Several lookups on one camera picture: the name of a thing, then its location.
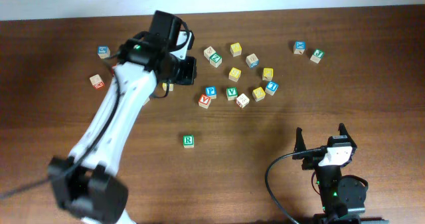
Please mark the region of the green R block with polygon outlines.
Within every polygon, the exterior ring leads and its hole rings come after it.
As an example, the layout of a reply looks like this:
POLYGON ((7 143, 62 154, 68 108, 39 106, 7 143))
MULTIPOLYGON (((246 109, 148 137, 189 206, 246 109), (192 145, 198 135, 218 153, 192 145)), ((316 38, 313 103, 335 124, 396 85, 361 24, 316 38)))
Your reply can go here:
POLYGON ((183 136, 183 147, 184 148, 194 148, 195 139, 193 135, 184 135, 183 136))

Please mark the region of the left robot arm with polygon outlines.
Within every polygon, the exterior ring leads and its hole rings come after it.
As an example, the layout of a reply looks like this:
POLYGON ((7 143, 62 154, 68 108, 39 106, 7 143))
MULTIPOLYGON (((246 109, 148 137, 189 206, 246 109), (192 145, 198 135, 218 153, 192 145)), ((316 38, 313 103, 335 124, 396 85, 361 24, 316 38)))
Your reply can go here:
POLYGON ((158 84, 194 83, 196 59, 187 56, 194 39, 182 19, 156 11, 148 31, 119 47, 111 85, 86 133, 67 158, 48 165, 60 209, 84 223, 132 222, 128 188, 116 177, 126 140, 158 84))

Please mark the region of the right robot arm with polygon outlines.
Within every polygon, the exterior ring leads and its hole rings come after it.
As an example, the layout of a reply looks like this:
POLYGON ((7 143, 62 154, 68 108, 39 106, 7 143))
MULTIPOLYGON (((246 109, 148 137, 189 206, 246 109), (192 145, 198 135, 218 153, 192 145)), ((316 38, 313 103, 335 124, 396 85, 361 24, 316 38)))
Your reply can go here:
POLYGON ((314 223, 388 223, 381 217, 361 218, 369 183, 355 175, 343 175, 341 169, 352 162, 357 145, 344 124, 340 123, 339 135, 330 136, 327 144, 316 149, 307 149, 302 129, 296 130, 293 159, 301 160, 303 170, 312 170, 317 185, 322 214, 313 216, 314 223))

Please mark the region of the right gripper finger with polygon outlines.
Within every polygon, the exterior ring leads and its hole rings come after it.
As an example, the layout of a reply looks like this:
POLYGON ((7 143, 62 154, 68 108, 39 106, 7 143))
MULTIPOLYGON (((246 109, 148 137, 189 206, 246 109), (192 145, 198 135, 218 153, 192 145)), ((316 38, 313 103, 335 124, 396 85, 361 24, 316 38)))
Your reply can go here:
POLYGON ((346 139, 351 140, 351 141, 353 140, 353 139, 351 138, 351 136, 349 135, 349 133, 348 133, 348 131, 347 131, 347 129, 346 129, 346 127, 345 127, 344 123, 340 123, 340 124, 339 124, 338 131, 339 131, 339 135, 340 135, 340 136, 345 136, 345 137, 346 137, 346 139))
POLYGON ((302 136, 302 129, 300 127, 297 127, 294 152, 304 152, 304 151, 306 151, 306 146, 302 136))

